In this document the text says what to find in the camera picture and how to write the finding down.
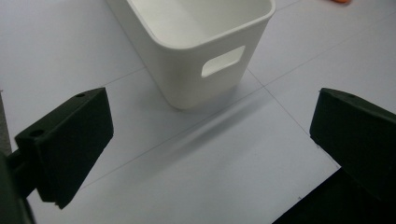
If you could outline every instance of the storage bin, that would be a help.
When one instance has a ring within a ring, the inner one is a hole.
[[[235,86],[274,0],[107,0],[170,105],[186,109]]]

